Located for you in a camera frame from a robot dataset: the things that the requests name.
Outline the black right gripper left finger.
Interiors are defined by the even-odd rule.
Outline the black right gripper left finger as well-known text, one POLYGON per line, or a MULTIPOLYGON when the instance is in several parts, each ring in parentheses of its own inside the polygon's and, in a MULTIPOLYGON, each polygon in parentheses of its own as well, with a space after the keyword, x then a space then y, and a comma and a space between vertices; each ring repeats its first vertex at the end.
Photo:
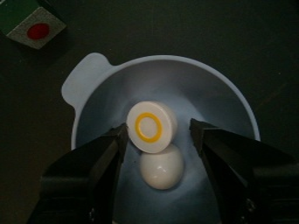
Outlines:
POLYGON ((53 163, 27 224, 113 224, 127 142, 122 124, 53 163))

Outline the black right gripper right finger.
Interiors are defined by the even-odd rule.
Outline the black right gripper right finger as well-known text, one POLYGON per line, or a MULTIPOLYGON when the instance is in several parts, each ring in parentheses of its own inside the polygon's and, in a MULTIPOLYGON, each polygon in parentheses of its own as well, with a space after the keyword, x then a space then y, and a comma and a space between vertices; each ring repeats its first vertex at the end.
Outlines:
POLYGON ((190 130, 222 224, 299 224, 299 160, 195 119, 190 130))

